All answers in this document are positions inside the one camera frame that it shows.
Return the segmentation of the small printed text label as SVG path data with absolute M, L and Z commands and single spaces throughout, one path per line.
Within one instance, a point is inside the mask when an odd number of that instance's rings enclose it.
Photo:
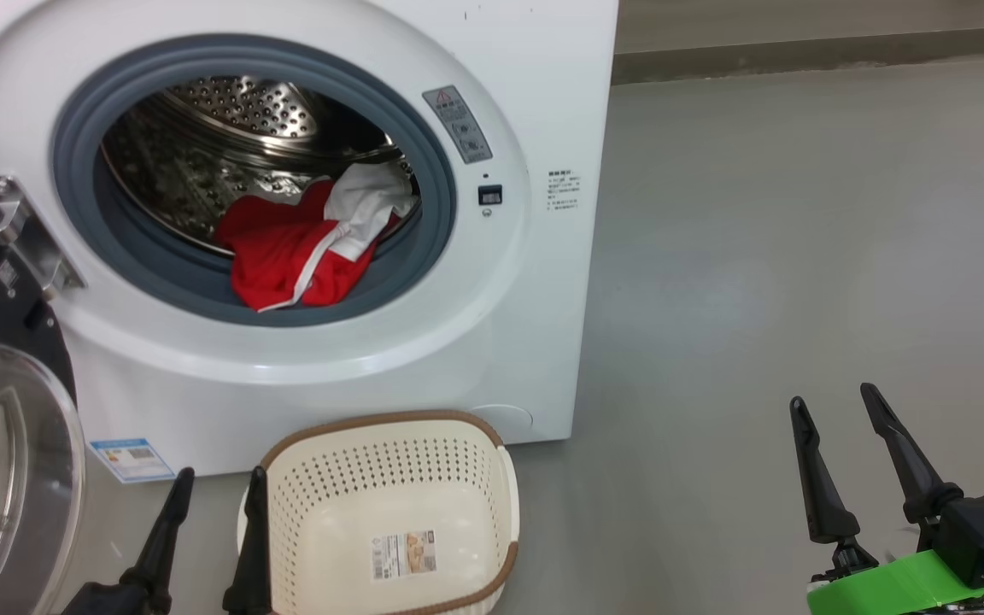
M 549 211 L 574 209 L 579 206 L 582 194 L 581 175 L 572 170 L 547 172 L 546 208 Z

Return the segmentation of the cream basket with brown rim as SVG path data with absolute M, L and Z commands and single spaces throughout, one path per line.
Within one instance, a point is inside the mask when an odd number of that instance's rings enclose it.
M 284 438 L 268 475 L 273 615 L 491 615 L 519 552 L 507 445 L 460 410 L 411 410 Z M 371 538 L 434 530 L 437 572 L 372 580 Z

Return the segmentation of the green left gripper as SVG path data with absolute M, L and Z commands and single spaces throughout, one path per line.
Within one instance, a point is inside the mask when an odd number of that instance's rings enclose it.
M 179 471 L 136 564 L 122 573 L 121 583 L 83 584 L 60 615 L 168 615 L 169 577 L 194 482 L 194 468 Z M 238 562 L 223 596 L 227 615 L 273 615 L 268 502 L 268 475 L 257 466 L 243 503 L 246 525 Z

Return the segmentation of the blue energy label sticker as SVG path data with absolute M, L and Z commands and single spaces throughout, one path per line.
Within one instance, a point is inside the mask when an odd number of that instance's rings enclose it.
M 125 485 L 175 479 L 176 472 L 143 437 L 92 441 L 89 448 L 118 482 Z

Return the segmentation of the metal door hinge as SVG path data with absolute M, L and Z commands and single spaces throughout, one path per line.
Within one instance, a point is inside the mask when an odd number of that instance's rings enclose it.
M 87 287 L 44 226 L 19 180 L 12 176 L 0 176 L 0 240 L 30 269 L 44 296 L 61 296 L 63 292 Z

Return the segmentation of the white front-load washing machine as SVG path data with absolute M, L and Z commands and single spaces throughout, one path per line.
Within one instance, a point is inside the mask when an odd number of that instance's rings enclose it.
M 85 289 L 51 297 L 82 443 L 148 440 L 173 471 L 243 472 L 296 430 L 401 410 L 507 404 L 510 443 L 571 434 L 618 0 L 0 0 L 0 176 L 12 176 Z M 67 218 L 52 176 L 60 110 L 130 50 L 233 32 L 362 67 L 448 148 L 457 217 L 441 259 L 359 318 L 266 328 L 200 318 L 133 287 Z M 453 85 L 491 160 L 465 164 L 425 91 Z M 546 208 L 547 172 L 581 175 Z M 502 205 L 481 207 L 480 185 Z

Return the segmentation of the round white filter cover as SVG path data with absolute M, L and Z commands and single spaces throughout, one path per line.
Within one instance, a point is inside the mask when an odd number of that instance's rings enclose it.
M 469 408 L 468 413 L 492 425 L 503 437 L 509 431 L 528 431 L 534 424 L 526 409 L 507 404 L 484 404 Z

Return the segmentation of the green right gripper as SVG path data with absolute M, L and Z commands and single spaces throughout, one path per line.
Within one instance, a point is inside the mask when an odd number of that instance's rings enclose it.
M 874 383 L 860 385 L 872 429 L 887 445 L 905 495 L 906 520 L 922 523 L 964 497 L 927 460 Z M 821 437 L 804 398 L 789 402 L 790 421 L 810 541 L 837 542 L 833 567 L 812 577 L 810 615 L 984 615 L 984 569 L 962 580 L 934 550 L 879 563 L 855 541 L 858 519 L 843 505 L 820 452 Z

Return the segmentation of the stainless steel washer drum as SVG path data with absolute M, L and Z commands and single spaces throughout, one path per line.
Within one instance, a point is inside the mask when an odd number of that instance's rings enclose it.
M 296 205 L 309 185 L 354 164 L 393 167 L 413 194 L 383 237 L 420 207 L 413 168 L 387 133 L 342 102 L 257 75 L 203 75 L 151 94 L 113 122 L 101 152 L 134 206 L 219 257 L 233 256 L 214 233 L 236 200 Z

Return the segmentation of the red and white garment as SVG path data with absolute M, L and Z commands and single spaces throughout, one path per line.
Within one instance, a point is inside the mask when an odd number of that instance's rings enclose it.
M 338 179 L 314 179 L 294 205 L 235 200 L 214 241 L 233 253 L 231 287 L 251 310 L 328 307 L 349 295 L 383 234 L 419 202 L 400 165 L 355 164 Z

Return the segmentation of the printed instruction label sticker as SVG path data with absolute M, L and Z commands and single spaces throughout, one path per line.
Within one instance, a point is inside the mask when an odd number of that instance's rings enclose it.
M 437 539 L 434 530 L 402 532 L 371 538 L 372 580 L 437 572 Z

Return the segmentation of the grey warning sticker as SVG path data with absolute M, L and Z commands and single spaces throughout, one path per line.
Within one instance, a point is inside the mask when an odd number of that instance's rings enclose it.
M 460 153 L 462 162 L 473 164 L 492 159 L 493 152 L 487 137 L 456 86 L 437 87 L 423 92 L 422 97 L 442 122 L 442 127 Z

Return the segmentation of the grey skirting board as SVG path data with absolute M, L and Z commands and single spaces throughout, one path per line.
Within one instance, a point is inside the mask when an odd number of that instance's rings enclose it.
M 863 67 L 936 65 L 984 59 L 984 27 L 777 40 L 614 55 L 612 85 L 714 80 L 780 73 L 828 73 Z

